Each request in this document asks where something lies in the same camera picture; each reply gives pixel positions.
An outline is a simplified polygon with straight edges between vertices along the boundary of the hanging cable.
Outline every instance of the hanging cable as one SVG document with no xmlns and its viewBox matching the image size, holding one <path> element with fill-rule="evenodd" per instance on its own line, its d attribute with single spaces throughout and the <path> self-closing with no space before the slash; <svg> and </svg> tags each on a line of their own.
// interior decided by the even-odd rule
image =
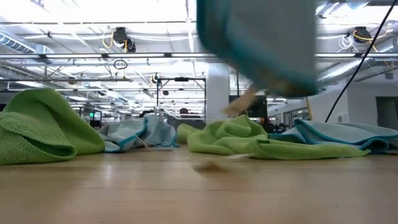
<svg viewBox="0 0 398 224">
<path fill-rule="evenodd" d="M 364 37 L 360 37 L 360 36 L 356 35 L 356 33 L 357 33 L 357 31 L 354 31 L 354 32 L 353 32 L 353 35 L 354 35 L 354 37 L 356 37 L 356 38 L 358 38 L 358 39 L 361 39 L 361 40 L 373 40 L 373 39 L 374 39 L 374 38 L 364 38 Z M 385 32 L 383 35 L 381 35 L 380 37 L 378 37 L 377 39 L 382 38 L 382 37 L 385 37 L 388 33 L 389 33 L 389 31 L 386 30 L 386 32 Z"/>
<path fill-rule="evenodd" d="M 365 54 L 362 57 L 361 62 L 359 63 L 358 67 L 356 68 L 353 76 L 351 76 L 351 78 L 348 80 L 347 84 L 344 86 L 344 88 L 342 89 L 342 91 L 340 92 L 340 94 L 338 95 L 336 101 L 334 102 L 333 106 L 330 109 L 330 112 L 328 114 L 328 116 L 326 117 L 325 123 L 329 121 L 329 118 L 333 112 L 333 110 L 335 110 L 335 107 L 337 105 L 337 102 L 340 100 L 341 96 L 343 96 L 343 93 L 346 91 L 346 89 L 348 88 L 349 84 L 351 84 L 351 82 L 354 80 L 356 74 L 358 74 L 359 69 L 362 67 L 362 64 L 364 63 L 366 57 L 368 56 L 368 54 L 370 53 L 371 49 L 373 48 L 374 43 L 377 41 L 377 37 L 380 34 L 380 31 L 383 29 L 384 24 L 386 23 L 387 18 L 390 16 L 390 13 L 392 11 L 392 9 L 394 8 L 394 6 L 397 4 L 398 0 L 394 0 L 391 4 L 391 7 L 389 8 L 389 10 L 387 11 L 386 15 L 384 16 L 384 19 L 381 21 L 379 28 L 377 29 L 376 34 L 373 37 L 373 40 L 371 42 L 371 45 L 368 47 L 368 49 L 366 50 Z"/>
<path fill-rule="evenodd" d="M 112 32 L 112 37 L 111 37 L 111 45 L 106 45 L 105 44 L 105 33 L 103 34 L 103 37 L 102 37 L 102 44 L 104 45 L 104 47 L 106 47 L 107 49 L 109 49 L 109 48 L 111 48 L 112 47 L 112 45 L 113 45 L 113 32 Z"/>
</svg>

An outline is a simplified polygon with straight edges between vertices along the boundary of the light blue microfiber towel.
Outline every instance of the light blue microfiber towel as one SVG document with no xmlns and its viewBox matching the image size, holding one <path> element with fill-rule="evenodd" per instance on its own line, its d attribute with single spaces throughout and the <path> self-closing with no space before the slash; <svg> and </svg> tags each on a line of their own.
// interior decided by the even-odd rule
<svg viewBox="0 0 398 224">
<path fill-rule="evenodd" d="M 398 131 L 356 123 L 320 123 L 296 119 L 294 128 L 271 139 L 303 144 L 350 145 L 373 154 L 386 154 L 398 147 Z"/>
<path fill-rule="evenodd" d="M 153 114 L 107 124 L 98 133 L 105 141 L 105 152 L 126 152 L 143 146 L 143 141 L 148 146 L 175 146 L 175 129 Z"/>
</svg>

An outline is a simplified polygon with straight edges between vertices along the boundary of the overhead rail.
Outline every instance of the overhead rail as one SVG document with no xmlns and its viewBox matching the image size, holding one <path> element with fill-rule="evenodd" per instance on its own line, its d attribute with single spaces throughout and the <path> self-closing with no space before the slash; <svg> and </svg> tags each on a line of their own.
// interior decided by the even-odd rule
<svg viewBox="0 0 398 224">
<path fill-rule="evenodd" d="M 363 53 L 319 53 L 317 59 L 355 59 Z M 398 53 L 370 53 L 371 58 L 398 58 Z M 217 58 L 213 54 L 202 53 L 131 53 L 131 54 L 0 54 L 0 59 L 79 59 L 79 58 Z"/>
</svg>

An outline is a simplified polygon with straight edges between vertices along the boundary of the green microfiber towel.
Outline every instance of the green microfiber towel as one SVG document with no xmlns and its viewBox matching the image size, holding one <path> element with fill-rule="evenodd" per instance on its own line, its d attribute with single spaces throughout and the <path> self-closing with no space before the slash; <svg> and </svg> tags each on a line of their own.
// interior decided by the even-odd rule
<svg viewBox="0 0 398 224">
<path fill-rule="evenodd" d="M 365 156 L 369 153 L 351 146 L 308 145 L 272 140 L 259 124 L 245 115 L 230 121 L 216 121 L 204 130 L 180 125 L 177 139 L 183 142 L 185 136 L 191 152 L 226 156 L 253 154 L 252 157 L 256 159 L 322 159 Z"/>
<path fill-rule="evenodd" d="M 0 113 L 0 164 L 67 161 L 104 141 L 50 88 L 18 93 Z"/>
</svg>

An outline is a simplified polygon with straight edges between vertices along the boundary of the black cable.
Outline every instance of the black cable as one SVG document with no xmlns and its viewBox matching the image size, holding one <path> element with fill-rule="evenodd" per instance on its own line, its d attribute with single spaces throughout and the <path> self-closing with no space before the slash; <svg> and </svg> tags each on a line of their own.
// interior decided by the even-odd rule
<svg viewBox="0 0 398 224">
<path fill-rule="evenodd" d="M 341 96 L 343 96 L 343 93 L 346 91 L 346 89 L 348 88 L 349 84 L 351 84 L 351 82 L 354 80 L 356 74 L 358 74 L 359 69 L 361 68 L 362 64 L 364 63 L 364 61 L 365 61 L 366 57 L 368 56 L 369 52 L 372 50 L 372 47 L 373 47 L 374 43 L 377 41 L 377 37 L 379 36 L 380 31 L 381 31 L 381 29 L 384 26 L 384 23 L 386 22 L 387 18 L 390 16 L 390 13 L 391 13 L 392 9 L 394 8 L 394 6 L 397 4 L 397 1 L 398 0 L 394 0 L 392 2 L 390 9 L 387 11 L 386 15 L 384 16 L 384 19 L 380 23 L 380 26 L 379 26 L 379 28 L 378 28 L 378 30 L 376 32 L 376 35 L 374 35 L 373 40 L 371 42 L 371 45 L 369 46 L 369 48 L 366 50 L 365 54 L 363 55 L 361 62 L 359 63 L 358 67 L 356 68 L 356 70 L 354 72 L 354 75 L 348 80 L 347 84 L 344 86 L 343 90 L 338 95 L 335 103 L 331 107 L 330 112 L 329 112 L 328 116 L 326 117 L 325 123 L 328 122 L 328 120 L 329 120 L 333 110 L 335 110 L 335 107 L 336 107 L 338 101 L 340 100 Z"/>
</svg>

